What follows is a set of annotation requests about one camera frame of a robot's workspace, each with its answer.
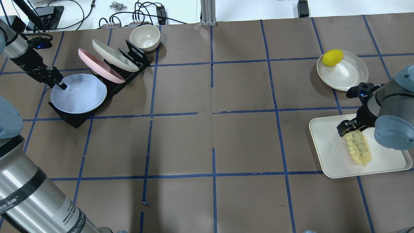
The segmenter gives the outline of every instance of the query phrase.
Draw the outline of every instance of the silver cylinder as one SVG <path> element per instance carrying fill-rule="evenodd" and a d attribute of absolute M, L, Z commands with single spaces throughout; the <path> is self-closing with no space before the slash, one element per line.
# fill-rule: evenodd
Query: silver cylinder
<path fill-rule="evenodd" d="M 18 35 L 11 27 L 0 19 L 0 27 L 7 34 L 6 48 L 3 54 L 8 58 L 16 58 L 27 51 L 29 45 L 26 40 Z"/>
<path fill-rule="evenodd" d="M 380 106 L 378 105 L 377 101 L 375 100 L 375 95 L 371 96 L 368 99 L 367 107 L 369 111 L 376 117 L 380 114 Z"/>
<path fill-rule="evenodd" d="M 0 200 L 23 187 L 38 171 L 24 154 L 24 141 L 0 158 Z M 22 203 L 6 214 L 20 227 L 31 233 L 67 233 L 80 216 L 80 210 L 49 179 Z M 108 228 L 95 227 L 86 221 L 80 233 L 107 233 Z"/>

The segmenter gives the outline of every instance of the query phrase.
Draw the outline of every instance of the cream plate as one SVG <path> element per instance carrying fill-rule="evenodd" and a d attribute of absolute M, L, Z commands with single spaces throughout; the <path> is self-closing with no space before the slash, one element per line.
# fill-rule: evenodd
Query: cream plate
<path fill-rule="evenodd" d="M 342 51 L 344 57 L 335 66 L 325 66 L 322 62 L 323 55 L 316 64 L 319 77 L 331 88 L 339 91 L 348 91 L 351 87 L 368 81 L 368 69 L 365 63 L 356 55 Z"/>
<path fill-rule="evenodd" d="M 323 173 L 330 178 L 342 178 L 382 172 L 403 171 L 413 162 L 408 151 L 381 146 L 374 139 L 374 128 L 362 132 L 365 135 L 372 160 L 366 166 L 356 165 L 348 154 L 345 140 L 336 127 L 343 120 L 351 120 L 356 114 L 315 118 L 309 122 L 309 130 Z"/>
<path fill-rule="evenodd" d="M 129 72 L 137 72 L 139 70 L 139 68 L 129 59 L 99 40 L 92 40 L 92 45 L 99 55 L 111 64 Z"/>

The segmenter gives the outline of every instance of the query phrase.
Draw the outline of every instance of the black band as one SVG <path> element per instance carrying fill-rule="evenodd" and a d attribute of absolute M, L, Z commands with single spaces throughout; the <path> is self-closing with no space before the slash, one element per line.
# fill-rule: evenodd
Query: black band
<path fill-rule="evenodd" d="M 20 143 L 24 141 L 24 138 L 20 135 L 17 135 L 16 137 L 12 138 L 10 141 L 8 141 L 6 144 L 0 147 L 0 158 L 8 154 L 10 151 L 12 151 L 14 148 L 16 148 Z"/>
<path fill-rule="evenodd" d="M 86 215 L 79 210 L 79 217 L 75 225 L 67 233 L 79 233 L 83 230 L 86 223 Z"/>
<path fill-rule="evenodd" d="M 36 174 L 26 184 L 0 201 L 0 214 L 6 213 L 26 200 L 45 180 L 46 174 L 38 168 Z"/>
<path fill-rule="evenodd" d="M 378 99 L 377 99 L 377 95 L 375 95 L 375 96 L 374 96 L 374 98 L 375 98 L 375 102 L 377 102 L 378 106 L 380 106 L 380 107 L 381 107 L 381 104 L 379 103 L 379 101 L 378 101 Z"/>
<path fill-rule="evenodd" d="M 383 101 L 389 97 L 393 97 L 393 96 L 406 96 L 406 97 L 411 97 L 414 98 L 414 95 L 412 94 L 406 94 L 406 93 L 395 93 L 395 94 L 391 94 L 391 95 L 387 95 L 386 97 L 384 97 Z"/>
<path fill-rule="evenodd" d="M 16 33 L 16 35 L 11 40 L 9 40 L 9 41 L 6 42 L 6 46 L 9 45 L 9 44 L 11 44 L 11 43 L 13 43 L 17 39 L 18 36 L 19 35 Z"/>

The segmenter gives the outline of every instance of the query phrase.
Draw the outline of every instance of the metal pole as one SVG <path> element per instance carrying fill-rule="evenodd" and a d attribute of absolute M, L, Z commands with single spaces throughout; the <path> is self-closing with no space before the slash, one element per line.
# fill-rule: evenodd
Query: metal pole
<path fill-rule="evenodd" d="M 201 0 L 201 24 L 203 26 L 216 26 L 216 1 Z"/>

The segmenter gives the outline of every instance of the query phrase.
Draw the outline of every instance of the white bowl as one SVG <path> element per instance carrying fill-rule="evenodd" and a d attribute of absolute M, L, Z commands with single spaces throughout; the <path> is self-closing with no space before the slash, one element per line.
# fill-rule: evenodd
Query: white bowl
<path fill-rule="evenodd" d="M 90 74 L 74 74 L 62 79 L 65 90 L 55 85 L 51 101 L 60 111 L 80 114 L 94 110 L 106 97 L 106 86 Z"/>
<path fill-rule="evenodd" d="M 144 52 L 150 52 L 158 47 L 161 34 L 156 26 L 142 25 L 132 31 L 130 41 Z"/>
<path fill-rule="evenodd" d="M 356 55 L 342 51 L 344 57 L 335 66 L 325 66 L 323 55 L 316 64 L 319 77 L 331 88 L 339 91 L 348 91 L 351 87 L 368 81 L 368 69 L 365 63 Z"/>

